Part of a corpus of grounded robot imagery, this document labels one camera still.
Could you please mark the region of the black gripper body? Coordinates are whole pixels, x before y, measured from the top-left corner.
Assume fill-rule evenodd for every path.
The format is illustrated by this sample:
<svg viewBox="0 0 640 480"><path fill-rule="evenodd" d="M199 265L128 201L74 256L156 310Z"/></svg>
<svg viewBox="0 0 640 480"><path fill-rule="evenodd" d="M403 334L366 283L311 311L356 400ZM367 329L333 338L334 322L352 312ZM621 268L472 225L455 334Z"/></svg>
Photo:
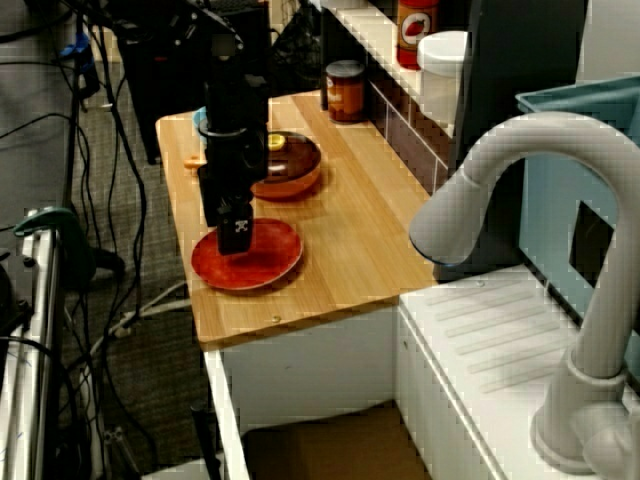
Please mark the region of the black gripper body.
<svg viewBox="0 0 640 480"><path fill-rule="evenodd" d="M247 217L251 187L267 175L267 131L208 132L205 138L206 163L198 179L207 224L219 224L226 214Z"/></svg>

